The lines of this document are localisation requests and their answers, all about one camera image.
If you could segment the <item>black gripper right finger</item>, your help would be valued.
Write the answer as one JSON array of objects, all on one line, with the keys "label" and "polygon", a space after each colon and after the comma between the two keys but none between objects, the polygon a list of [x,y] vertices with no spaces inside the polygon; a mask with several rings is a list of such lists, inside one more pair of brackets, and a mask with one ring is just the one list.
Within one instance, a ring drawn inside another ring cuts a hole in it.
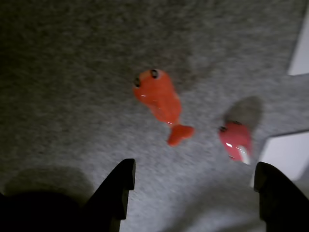
[{"label": "black gripper right finger", "polygon": [[309,200],[279,169],[257,163],[253,189],[259,193],[259,216],[267,232],[309,230]]}]

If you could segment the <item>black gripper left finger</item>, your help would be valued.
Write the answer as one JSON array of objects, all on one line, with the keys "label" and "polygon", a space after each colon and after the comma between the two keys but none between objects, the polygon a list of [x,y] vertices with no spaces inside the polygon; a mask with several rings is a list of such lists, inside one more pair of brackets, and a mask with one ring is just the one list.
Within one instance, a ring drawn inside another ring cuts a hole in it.
[{"label": "black gripper left finger", "polygon": [[128,196],[135,187],[135,159],[122,160],[105,178],[81,211],[84,232],[118,232],[126,219]]}]

